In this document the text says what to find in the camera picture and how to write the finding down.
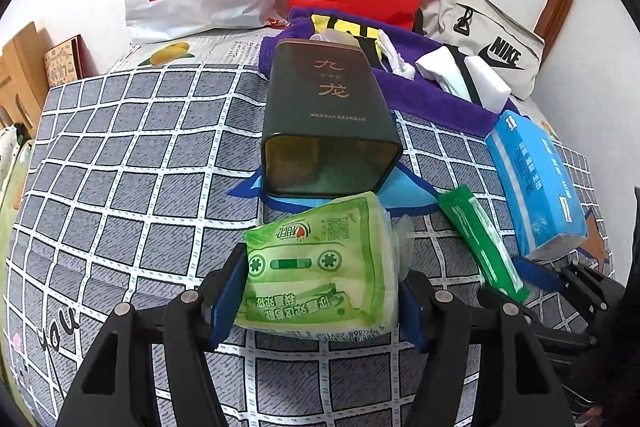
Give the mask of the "green narrow sachet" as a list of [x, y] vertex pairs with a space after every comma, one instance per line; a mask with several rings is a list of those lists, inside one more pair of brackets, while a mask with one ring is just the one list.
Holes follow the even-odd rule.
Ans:
[[525, 303], [529, 296], [501, 235], [466, 185], [438, 195], [440, 210], [454, 225], [480, 267], [485, 283]]

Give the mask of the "translucent plastic bag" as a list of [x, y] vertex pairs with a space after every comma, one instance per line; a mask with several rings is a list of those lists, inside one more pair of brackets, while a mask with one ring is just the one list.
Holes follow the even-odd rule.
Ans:
[[360, 47], [359, 41], [353, 35], [333, 28], [326, 28], [324, 31], [316, 32], [310, 37], [310, 40], [314, 42], [336, 44], [337, 46], [351, 46], [352, 48]]

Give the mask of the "dark green tea tin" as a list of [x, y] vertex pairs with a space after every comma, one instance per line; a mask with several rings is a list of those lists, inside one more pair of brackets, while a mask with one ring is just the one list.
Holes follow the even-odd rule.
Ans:
[[402, 146], [358, 46], [283, 39], [274, 48], [262, 125], [262, 186], [284, 197], [378, 191]]

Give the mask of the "white sponge block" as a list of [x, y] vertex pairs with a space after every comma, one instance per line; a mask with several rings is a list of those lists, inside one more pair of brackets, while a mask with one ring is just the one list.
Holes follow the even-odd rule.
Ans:
[[480, 104], [489, 112], [500, 114], [510, 98], [511, 88], [480, 56], [466, 56], [464, 64], [480, 97]]

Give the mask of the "white cloth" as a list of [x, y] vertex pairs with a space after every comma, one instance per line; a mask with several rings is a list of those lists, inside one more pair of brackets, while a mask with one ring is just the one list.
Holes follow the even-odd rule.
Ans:
[[378, 31], [378, 47], [381, 50], [381, 64], [385, 72], [408, 80], [414, 79], [416, 69], [405, 61], [382, 29]]

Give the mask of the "yellow adidas mini bag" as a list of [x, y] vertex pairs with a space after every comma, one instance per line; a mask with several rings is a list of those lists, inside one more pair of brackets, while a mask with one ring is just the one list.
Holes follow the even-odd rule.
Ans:
[[386, 52], [385, 47], [387, 35], [382, 29], [329, 15], [312, 14], [311, 21], [316, 35], [329, 31], [330, 37], [335, 37], [338, 41], [350, 46], [358, 44], [372, 67], [390, 70], [390, 52]]

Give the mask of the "wooden bed headboard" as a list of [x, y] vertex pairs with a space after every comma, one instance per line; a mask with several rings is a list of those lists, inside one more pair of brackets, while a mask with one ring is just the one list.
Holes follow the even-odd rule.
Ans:
[[43, 38], [33, 22], [1, 49], [0, 105], [4, 127], [22, 124], [29, 138], [37, 134], [49, 83], [44, 69]]

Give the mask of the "beige Nike pouch bag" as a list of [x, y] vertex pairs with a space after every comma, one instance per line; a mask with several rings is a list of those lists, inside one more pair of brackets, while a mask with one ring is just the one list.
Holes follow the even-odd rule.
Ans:
[[480, 56], [526, 100], [534, 92], [544, 39], [490, 0], [422, 0], [423, 35]]

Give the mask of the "patterned gift box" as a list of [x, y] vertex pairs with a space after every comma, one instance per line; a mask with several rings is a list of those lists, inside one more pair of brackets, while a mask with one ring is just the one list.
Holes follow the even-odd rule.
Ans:
[[81, 35], [73, 36], [43, 55], [50, 88], [62, 86], [86, 77], [84, 43]]

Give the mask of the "purple towel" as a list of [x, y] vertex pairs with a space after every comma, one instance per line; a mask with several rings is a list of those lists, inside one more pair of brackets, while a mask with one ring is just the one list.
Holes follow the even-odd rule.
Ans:
[[[432, 39], [415, 32], [367, 17], [348, 14], [339, 10], [300, 8], [294, 6], [288, 13], [290, 24], [279, 35], [262, 40], [258, 58], [258, 70], [269, 76], [274, 50], [282, 39], [307, 39], [314, 34], [311, 17], [322, 15], [334, 17], [340, 22], [354, 23], [381, 29], [390, 37], [395, 49], [408, 63], [413, 64], [422, 55], [431, 53], [440, 47]], [[457, 98], [440, 89], [435, 81], [426, 80], [416, 74], [413, 80], [385, 72], [380, 68], [372, 69], [378, 85], [384, 95], [387, 106], [411, 114], [439, 126], [485, 138], [500, 118], [482, 106]]]

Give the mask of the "grey checked blanket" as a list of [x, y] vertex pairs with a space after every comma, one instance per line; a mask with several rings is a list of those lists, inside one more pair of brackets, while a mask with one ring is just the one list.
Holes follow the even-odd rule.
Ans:
[[[38, 425], [58, 421], [114, 306], [165, 306], [244, 231], [297, 209], [260, 186], [267, 92], [255, 67], [210, 63], [51, 90], [3, 260], [6, 364]], [[413, 268], [474, 303], [482, 272], [435, 196], [469, 187], [518, 252], [484, 138], [390, 111], [402, 154], [383, 202], [412, 220]], [[206, 361], [232, 426], [399, 426], [425, 359], [395, 332], [339, 343], [236, 328]]]

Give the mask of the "blue tissue pack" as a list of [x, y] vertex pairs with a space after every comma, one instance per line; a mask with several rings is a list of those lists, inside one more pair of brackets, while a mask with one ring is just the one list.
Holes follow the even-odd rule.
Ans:
[[506, 196], [520, 255], [555, 261], [582, 245], [588, 236], [585, 213], [550, 136], [507, 110], [485, 143]]

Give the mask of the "green wet wipes pack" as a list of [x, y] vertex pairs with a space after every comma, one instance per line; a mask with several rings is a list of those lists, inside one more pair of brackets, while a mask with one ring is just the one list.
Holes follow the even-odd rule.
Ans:
[[399, 245], [374, 193], [248, 230], [243, 241], [247, 280], [236, 325], [339, 343], [396, 329]]

